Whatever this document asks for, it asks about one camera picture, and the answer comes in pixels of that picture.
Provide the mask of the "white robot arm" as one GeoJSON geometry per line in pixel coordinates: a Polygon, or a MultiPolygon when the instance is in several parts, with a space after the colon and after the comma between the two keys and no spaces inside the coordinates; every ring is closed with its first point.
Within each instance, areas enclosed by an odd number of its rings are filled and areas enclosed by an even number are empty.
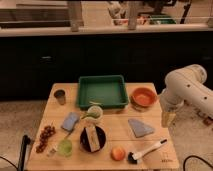
{"type": "Polygon", "coordinates": [[[165,77],[166,87],[159,95],[161,125],[167,127],[170,116],[187,101],[213,119],[213,90],[204,85],[207,72],[198,64],[175,69],[165,77]]]}

